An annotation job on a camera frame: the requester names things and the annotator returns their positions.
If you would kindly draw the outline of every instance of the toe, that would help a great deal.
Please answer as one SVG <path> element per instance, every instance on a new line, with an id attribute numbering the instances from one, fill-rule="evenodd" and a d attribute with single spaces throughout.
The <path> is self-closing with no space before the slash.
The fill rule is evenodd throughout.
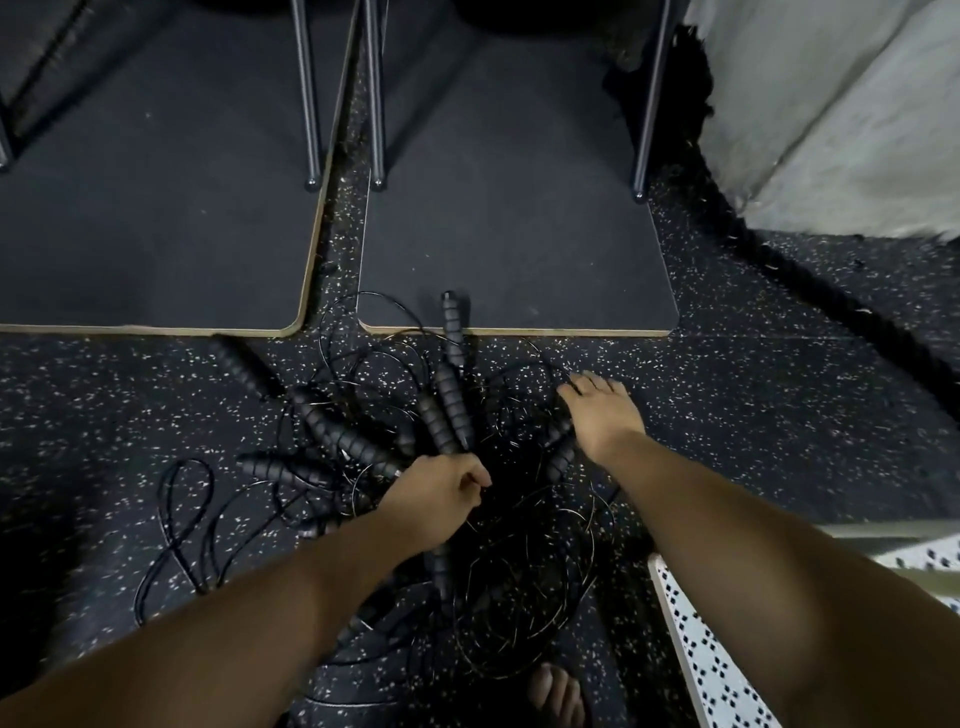
<path id="1" fill-rule="evenodd" d="M 530 686 L 527 689 L 527 697 L 533 703 L 534 708 L 541 710 L 546 704 L 546 699 L 550 695 L 550 689 L 553 687 L 553 670 L 546 663 L 538 667 L 530 678 Z"/>
<path id="2" fill-rule="evenodd" d="M 571 678 L 566 684 L 564 706 L 560 711 L 560 724 L 562 726 L 573 725 L 573 712 L 578 705 L 583 705 L 583 700 L 580 696 L 580 683 Z"/>
<path id="3" fill-rule="evenodd" d="M 570 719 L 570 728 L 584 728 L 587 725 L 587 708 L 584 707 L 584 698 L 580 696 L 580 702 L 573 709 L 573 718 Z"/>
<path id="4" fill-rule="evenodd" d="M 560 717 L 560 713 L 564 709 L 566 686 L 570 683 L 570 676 L 556 665 L 551 665 L 550 671 L 553 673 L 553 686 L 550 688 L 550 696 L 547 698 L 546 706 L 550 713 Z"/>

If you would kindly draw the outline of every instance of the hand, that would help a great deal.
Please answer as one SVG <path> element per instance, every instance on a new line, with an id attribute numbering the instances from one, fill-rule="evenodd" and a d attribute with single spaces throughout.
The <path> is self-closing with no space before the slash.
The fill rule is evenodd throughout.
<path id="1" fill-rule="evenodd" d="M 645 435 L 643 419 L 621 382 L 593 372 L 571 375 L 557 390 L 564 398 L 580 449 L 593 462 L 604 465 L 618 442 Z"/>
<path id="2" fill-rule="evenodd" d="M 490 474 L 476 455 L 421 456 L 380 500 L 376 512 L 411 539 L 413 553 L 449 539 L 480 505 Z"/>

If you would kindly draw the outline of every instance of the black platform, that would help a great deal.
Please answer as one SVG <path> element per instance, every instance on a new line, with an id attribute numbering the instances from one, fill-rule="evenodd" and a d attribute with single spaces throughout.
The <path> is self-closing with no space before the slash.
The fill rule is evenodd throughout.
<path id="1" fill-rule="evenodd" d="M 147 5 L 69 50 L 57 99 L 135 47 L 0 178 L 0 328 L 292 333 L 326 183 L 304 189 L 289 5 L 244 15 L 169 2 L 130 27 Z M 311 3 L 310 17 L 325 154 L 356 4 Z"/>
<path id="2" fill-rule="evenodd" d="M 389 177 L 370 193 L 360 287 L 430 327 L 454 289 L 474 333 L 668 333 L 677 307 L 606 71 L 585 38 L 494 36 L 446 0 L 391 0 Z M 374 333 L 410 326 L 382 299 L 358 315 Z"/>

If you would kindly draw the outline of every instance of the black foam handle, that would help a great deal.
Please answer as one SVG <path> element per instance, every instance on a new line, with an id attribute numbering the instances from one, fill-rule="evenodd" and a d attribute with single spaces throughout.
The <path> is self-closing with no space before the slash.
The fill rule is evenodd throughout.
<path id="1" fill-rule="evenodd" d="M 460 380 L 452 367 L 443 362 L 437 365 L 433 373 L 433 382 L 437 387 L 437 394 L 444 403 L 446 416 L 453 425 L 453 432 L 460 441 L 461 447 L 470 452 L 473 449 L 473 422 L 464 402 L 464 393 L 460 389 Z"/>
<path id="2" fill-rule="evenodd" d="M 448 339 L 446 360 L 457 369 L 463 369 L 467 364 L 467 347 L 457 294 L 453 291 L 444 291 L 441 296 L 441 306 L 444 310 L 444 336 Z"/>
<path id="3" fill-rule="evenodd" d="M 551 421 L 546 427 L 546 435 L 543 438 L 543 446 L 551 449 L 558 445 L 560 441 L 570 434 L 573 430 L 573 421 L 569 417 L 562 418 L 559 422 Z"/>
<path id="4" fill-rule="evenodd" d="M 210 337 L 210 350 L 219 362 L 251 394 L 261 400 L 283 397 L 283 385 L 247 344 L 234 337 L 218 333 Z"/>
<path id="5" fill-rule="evenodd" d="M 329 443 L 336 449 L 343 450 L 357 462 L 370 466 L 374 475 L 391 479 L 400 475 L 402 468 L 388 451 L 375 445 L 352 427 L 330 420 L 320 407 L 310 403 L 310 399 L 309 389 L 305 387 L 294 389 L 294 404 L 316 438 L 321 442 Z"/>
<path id="6" fill-rule="evenodd" d="M 566 471 L 573 463 L 576 445 L 577 438 L 572 433 L 566 435 L 557 445 L 557 449 L 550 456 L 544 469 L 548 483 L 559 483 L 564 479 Z"/>
<path id="7" fill-rule="evenodd" d="M 394 443 L 397 451 L 405 458 L 413 460 L 417 457 L 417 432 L 414 431 L 413 423 L 403 420 L 399 424 Z"/>
<path id="8" fill-rule="evenodd" d="M 237 455 L 237 465 L 247 475 L 271 483 L 316 487 L 331 483 L 327 468 L 307 458 L 283 457 L 272 452 L 246 452 Z"/>
<path id="9" fill-rule="evenodd" d="M 440 405 L 429 392 L 420 392 L 417 395 L 417 411 L 426 425 L 437 452 L 441 455 L 455 455 L 460 452 L 457 437 L 446 421 L 446 415 Z"/>
<path id="10" fill-rule="evenodd" d="M 429 551 L 426 558 L 426 567 L 430 572 L 430 580 L 440 594 L 444 604 L 453 600 L 453 565 L 450 560 L 450 544 L 440 544 Z"/>

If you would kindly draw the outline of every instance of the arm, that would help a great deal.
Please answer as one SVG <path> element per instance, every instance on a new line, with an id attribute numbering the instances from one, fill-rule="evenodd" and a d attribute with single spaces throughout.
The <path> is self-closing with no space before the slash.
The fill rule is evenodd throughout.
<path id="1" fill-rule="evenodd" d="M 270 728 L 400 562 L 446 541 L 490 476 L 422 457 L 380 507 L 0 702 L 0 725 Z"/>
<path id="2" fill-rule="evenodd" d="M 560 393 L 707 626 L 788 726 L 955 725 L 960 619 L 805 522 L 646 436 L 627 390 Z"/>

